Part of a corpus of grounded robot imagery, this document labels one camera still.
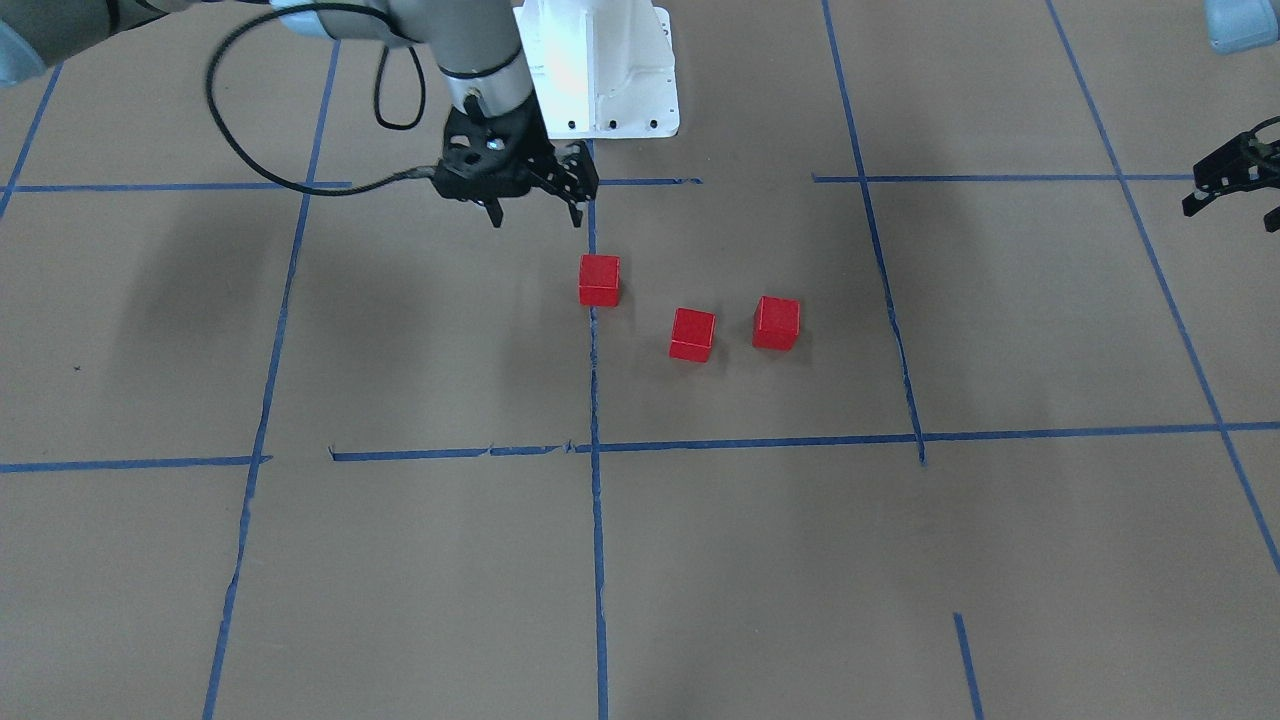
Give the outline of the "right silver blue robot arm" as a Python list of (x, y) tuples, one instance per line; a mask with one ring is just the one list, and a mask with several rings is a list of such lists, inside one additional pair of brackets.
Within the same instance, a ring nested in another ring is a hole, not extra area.
[[(22, 85), (109, 38), (188, 9), (187, 1), (5, 1), (3, 86)], [(375, 42), (383, 56), (403, 49), (419, 79), (425, 76), (419, 50), (430, 47), (451, 96), (439, 159), (347, 188), (293, 182), (256, 161), (218, 106), (218, 72), (236, 44), (271, 23), (334, 42)], [(580, 227), (599, 190), (586, 143), (559, 147), (550, 141), (507, 1), (265, 1), (261, 15), (232, 29), (212, 50), (202, 91), (229, 150), (268, 182), (307, 196), (349, 197), (426, 181), (442, 199), (476, 205), (500, 227), (504, 200), (539, 190), (562, 201), (571, 224)]]

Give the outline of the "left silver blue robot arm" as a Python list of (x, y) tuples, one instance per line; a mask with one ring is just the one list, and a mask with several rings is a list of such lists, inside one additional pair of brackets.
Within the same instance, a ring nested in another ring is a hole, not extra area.
[(1279, 1), (1240, 0), (1203, 1), (1204, 26), (1210, 47), (1219, 55), (1231, 55), (1279, 41)]

